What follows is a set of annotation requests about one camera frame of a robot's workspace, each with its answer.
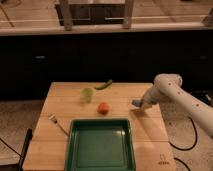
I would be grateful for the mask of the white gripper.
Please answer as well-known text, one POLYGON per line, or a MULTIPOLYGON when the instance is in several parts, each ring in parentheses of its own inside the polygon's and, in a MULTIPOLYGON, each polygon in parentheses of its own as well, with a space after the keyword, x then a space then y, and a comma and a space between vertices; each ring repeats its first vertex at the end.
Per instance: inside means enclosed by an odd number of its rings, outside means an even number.
POLYGON ((152 86, 142 96, 141 109, 151 108, 151 105, 156 105, 161 101, 165 101, 167 97, 156 87, 152 86))

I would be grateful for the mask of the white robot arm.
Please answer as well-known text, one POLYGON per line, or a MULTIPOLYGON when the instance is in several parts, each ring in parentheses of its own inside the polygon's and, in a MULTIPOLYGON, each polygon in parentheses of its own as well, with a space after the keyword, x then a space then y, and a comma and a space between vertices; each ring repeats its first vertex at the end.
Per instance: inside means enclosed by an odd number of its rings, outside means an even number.
POLYGON ((189 116, 213 139, 213 108, 184 91, 179 74, 158 74, 154 84, 142 96, 141 106, 152 106, 169 98, 185 110, 189 116))

